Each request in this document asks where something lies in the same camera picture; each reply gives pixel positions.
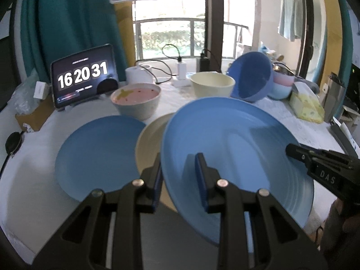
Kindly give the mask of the right hand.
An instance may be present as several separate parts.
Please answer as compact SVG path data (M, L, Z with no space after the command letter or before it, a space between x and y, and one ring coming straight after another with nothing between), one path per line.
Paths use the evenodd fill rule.
M336 199L325 222L320 252L328 269L359 269L359 206Z

